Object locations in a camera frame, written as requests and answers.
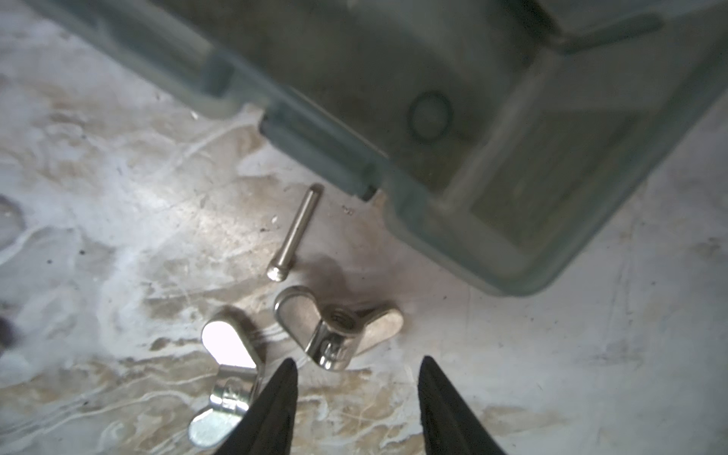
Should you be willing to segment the thin silver pin screw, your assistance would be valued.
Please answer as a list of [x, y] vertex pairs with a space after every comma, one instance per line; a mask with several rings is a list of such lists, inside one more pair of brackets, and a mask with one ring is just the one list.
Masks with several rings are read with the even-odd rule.
[[291, 223], [282, 246], [271, 259], [267, 267], [267, 277], [272, 282], [283, 282], [295, 262], [296, 251], [303, 240], [303, 235], [313, 217], [322, 197], [324, 187], [322, 184], [311, 185], [301, 201], [295, 217]]

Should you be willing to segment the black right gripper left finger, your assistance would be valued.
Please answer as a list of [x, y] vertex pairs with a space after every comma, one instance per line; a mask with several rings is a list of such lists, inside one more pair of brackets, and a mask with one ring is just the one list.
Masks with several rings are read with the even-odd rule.
[[298, 367], [286, 358], [215, 455], [288, 455], [298, 402]]

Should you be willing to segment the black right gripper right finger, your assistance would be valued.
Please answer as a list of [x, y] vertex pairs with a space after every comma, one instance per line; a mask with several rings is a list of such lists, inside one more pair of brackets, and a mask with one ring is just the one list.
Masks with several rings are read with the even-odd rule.
[[427, 454], [505, 455], [431, 356], [420, 366], [418, 398]]

